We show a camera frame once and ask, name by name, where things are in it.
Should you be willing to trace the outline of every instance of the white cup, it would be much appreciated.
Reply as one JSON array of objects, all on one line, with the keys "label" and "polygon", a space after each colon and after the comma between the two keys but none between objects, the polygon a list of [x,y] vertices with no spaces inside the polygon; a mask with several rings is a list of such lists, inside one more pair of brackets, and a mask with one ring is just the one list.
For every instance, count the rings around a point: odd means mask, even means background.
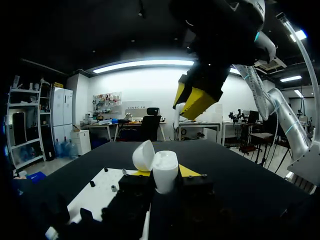
[{"label": "white cup", "polygon": [[142,172],[150,172],[155,156],[155,149],[150,140],[141,143],[132,154],[133,165]]},{"label": "white cup", "polygon": [[172,191],[178,167],[178,158],[174,151],[158,151],[154,155],[152,170],[158,193],[167,194]]}]

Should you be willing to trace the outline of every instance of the shelving unit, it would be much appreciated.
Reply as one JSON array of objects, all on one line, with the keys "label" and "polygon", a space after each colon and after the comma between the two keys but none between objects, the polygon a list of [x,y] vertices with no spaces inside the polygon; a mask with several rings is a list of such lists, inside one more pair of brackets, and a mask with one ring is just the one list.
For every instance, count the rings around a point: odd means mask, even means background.
[{"label": "shelving unit", "polygon": [[22,147],[22,146],[24,146],[24,145],[32,144],[32,143],[35,143],[35,142],[37,142],[37,141],[40,141],[40,139],[39,139],[39,138],[36,138],[36,139],[30,140],[30,141],[26,141],[26,142],[24,142],[24,143],[21,143],[21,144],[19,144],[19,145],[11,146],[11,149],[17,149],[17,148],[20,148],[20,147]]},{"label": "shelving unit", "polygon": [[[39,89],[39,91],[40,91],[39,102],[40,102],[40,104],[42,104],[42,103],[47,103],[49,112],[41,112],[41,111],[39,111],[37,117],[38,117],[38,122],[41,123],[40,129],[39,129],[40,132],[41,132],[41,127],[48,126],[48,127],[50,128],[52,145],[53,145],[53,147],[54,147],[54,146],[55,146],[55,141],[54,141],[54,136],[53,136],[53,126],[52,126],[52,122],[53,122],[53,121],[52,121],[52,115],[51,115],[51,93],[52,93],[52,84],[50,84],[49,88],[50,88],[50,91],[47,92],[47,95],[46,95],[46,96],[41,96],[41,95],[42,95],[41,93],[42,93],[42,89],[43,89],[43,84],[41,83],[41,85],[40,85],[40,89]],[[45,121],[46,121],[45,124],[43,124],[43,123],[41,122],[41,119],[44,119],[44,118],[45,118]]]},{"label": "shelving unit", "polygon": [[38,103],[9,103],[9,108],[36,107]]},{"label": "shelving unit", "polygon": [[[11,109],[24,109],[24,108],[36,108],[38,116],[39,116],[39,103],[40,103],[40,92],[36,91],[36,90],[25,90],[25,89],[16,89],[16,88],[12,88],[10,87],[10,91],[9,91],[9,95],[8,95],[8,102],[7,102],[7,109],[6,109],[6,117],[5,117],[5,127],[6,127],[6,139],[7,139],[7,146],[8,146],[8,150],[9,150],[9,154],[11,156],[12,159],[12,163],[14,164],[15,168],[17,170],[27,166],[30,163],[33,163],[39,159],[43,159],[44,161],[46,160],[46,156],[45,156],[45,152],[44,152],[44,147],[42,144],[42,138],[41,138],[41,124],[40,124],[40,118],[37,118],[37,128],[38,128],[38,138],[33,139],[33,140],[29,140],[26,141],[24,143],[21,143],[19,145],[11,145],[11,141],[10,141],[10,125],[9,125],[9,111]],[[11,96],[12,94],[21,94],[21,93],[25,93],[25,94],[36,94],[37,98],[36,98],[36,102],[32,102],[32,103],[11,103]],[[14,154],[13,154],[13,150],[14,149],[18,149],[21,148],[23,146],[26,146],[28,144],[32,144],[32,143],[36,143],[39,142],[40,144],[40,149],[42,154],[40,154],[37,157],[34,157],[32,159],[29,159],[25,162],[17,162],[15,161],[14,158]]]},{"label": "shelving unit", "polygon": [[11,88],[11,93],[39,94],[40,91]]},{"label": "shelving unit", "polygon": [[21,169],[21,168],[23,168],[24,166],[26,166],[26,165],[28,165],[28,164],[30,164],[30,163],[33,163],[33,162],[35,162],[35,161],[37,161],[37,160],[39,160],[39,159],[41,159],[41,158],[43,158],[43,157],[44,157],[44,156],[42,156],[42,155],[37,156],[37,157],[35,157],[35,158],[32,158],[32,159],[30,159],[30,160],[28,160],[28,161],[25,161],[25,162],[23,162],[23,163],[20,163],[20,164],[16,165],[15,168],[16,168],[16,169]]}]

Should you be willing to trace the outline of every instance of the white refrigerator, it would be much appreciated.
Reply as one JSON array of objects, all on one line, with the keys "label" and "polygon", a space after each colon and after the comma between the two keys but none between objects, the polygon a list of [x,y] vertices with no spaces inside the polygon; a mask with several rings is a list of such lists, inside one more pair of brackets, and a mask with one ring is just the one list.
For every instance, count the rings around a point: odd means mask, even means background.
[{"label": "white refrigerator", "polygon": [[54,87],[51,97],[52,126],[54,142],[64,142],[64,138],[69,141],[72,131],[72,97],[73,91]]}]

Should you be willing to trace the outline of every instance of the white table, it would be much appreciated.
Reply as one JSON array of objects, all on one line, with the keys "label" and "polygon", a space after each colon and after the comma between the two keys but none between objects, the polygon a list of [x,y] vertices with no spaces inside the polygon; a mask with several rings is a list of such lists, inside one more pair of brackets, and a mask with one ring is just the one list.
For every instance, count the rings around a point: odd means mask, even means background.
[{"label": "white table", "polygon": [[[162,134],[162,137],[163,137],[163,140],[166,141],[166,136],[165,136],[165,132],[164,132],[164,129],[162,127],[163,124],[165,124],[166,122],[160,122],[159,124],[159,128],[161,130],[161,134]],[[123,127],[140,127],[141,126],[141,122],[139,123],[124,123],[123,124]],[[119,125],[122,126],[122,123],[110,123],[110,124],[105,124],[105,125],[99,125],[99,124],[90,124],[90,125],[84,125],[84,126],[80,126],[82,128],[92,128],[92,129],[107,129],[108,131],[108,137],[111,140],[111,134],[110,134],[110,126],[114,126],[116,125],[116,128],[115,128],[115,134],[114,134],[114,141],[116,141],[117,139],[117,136],[118,136],[118,131],[119,131]]]},{"label": "white table", "polygon": [[179,127],[178,127],[178,141],[181,141],[181,128],[207,128],[207,129],[212,129],[216,130],[216,136],[215,136],[215,142],[218,140],[218,132],[220,131],[221,124],[219,122],[179,122]]},{"label": "white table", "polygon": [[233,121],[223,121],[222,122],[222,146],[225,145],[226,140],[226,126],[234,126],[234,125],[240,125],[240,122],[233,122]]}]

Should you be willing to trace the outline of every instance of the yellow tape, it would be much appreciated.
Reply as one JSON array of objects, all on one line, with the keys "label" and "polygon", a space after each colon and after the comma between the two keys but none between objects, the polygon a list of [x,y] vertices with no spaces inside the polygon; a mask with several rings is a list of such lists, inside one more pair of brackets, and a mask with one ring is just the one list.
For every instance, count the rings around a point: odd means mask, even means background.
[{"label": "yellow tape", "polygon": [[[187,168],[185,166],[182,166],[181,164],[179,164],[179,168],[180,168],[180,172],[181,172],[181,176],[182,177],[188,177],[188,176],[197,177],[197,176],[201,176],[201,174],[199,174],[199,173],[197,173],[195,171],[192,171],[189,168]],[[134,175],[134,176],[142,175],[142,176],[149,177],[150,176],[150,172],[149,171],[136,171],[135,173],[133,173],[131,175]]]}]

